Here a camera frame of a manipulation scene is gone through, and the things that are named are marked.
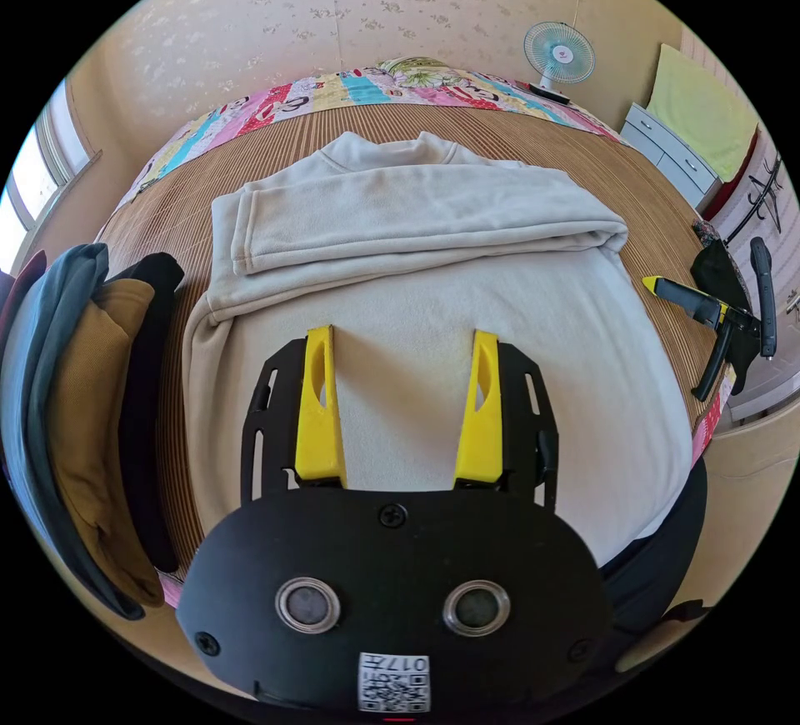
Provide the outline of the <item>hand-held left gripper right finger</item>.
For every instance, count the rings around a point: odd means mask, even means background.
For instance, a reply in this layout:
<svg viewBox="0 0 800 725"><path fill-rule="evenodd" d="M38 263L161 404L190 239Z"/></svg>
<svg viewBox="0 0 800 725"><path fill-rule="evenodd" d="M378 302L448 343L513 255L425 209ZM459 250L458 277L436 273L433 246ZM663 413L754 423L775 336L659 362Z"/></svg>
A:
<svg viewBox="0 0 800 725"><path fill-rule="evenodd" d="M503 415L498 337L476 331L454 486L492 486L503 474Z"/></svg>

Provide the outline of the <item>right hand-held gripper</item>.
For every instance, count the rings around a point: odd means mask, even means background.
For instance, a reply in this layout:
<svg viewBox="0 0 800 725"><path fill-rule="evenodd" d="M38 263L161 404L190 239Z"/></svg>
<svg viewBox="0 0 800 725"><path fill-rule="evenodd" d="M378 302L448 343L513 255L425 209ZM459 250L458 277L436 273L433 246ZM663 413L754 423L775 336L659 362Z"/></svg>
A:
<svg viewBox="0 0 800 725"><path fill-rule="evenodd" d="M738 395L744 389L751 364L761 354L758 318L745 309L665 277L643 277L642 284L653 296L680 307L694 322L715 333L714 346L692 395L700 402L706 401L725 363L735 373L731 394Z"/></svg>

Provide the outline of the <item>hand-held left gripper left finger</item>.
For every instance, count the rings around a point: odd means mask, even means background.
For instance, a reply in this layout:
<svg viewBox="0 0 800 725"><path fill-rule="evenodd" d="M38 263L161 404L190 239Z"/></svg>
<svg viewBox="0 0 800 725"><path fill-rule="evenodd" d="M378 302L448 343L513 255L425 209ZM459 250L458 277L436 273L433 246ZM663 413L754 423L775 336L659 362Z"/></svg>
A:
<svg viewBox="0 0 800 725"><path fill-rule="evenodd" d="M338 410L333 326L307 332L302 359L294 471L302 485L348 485Z"/></svg>

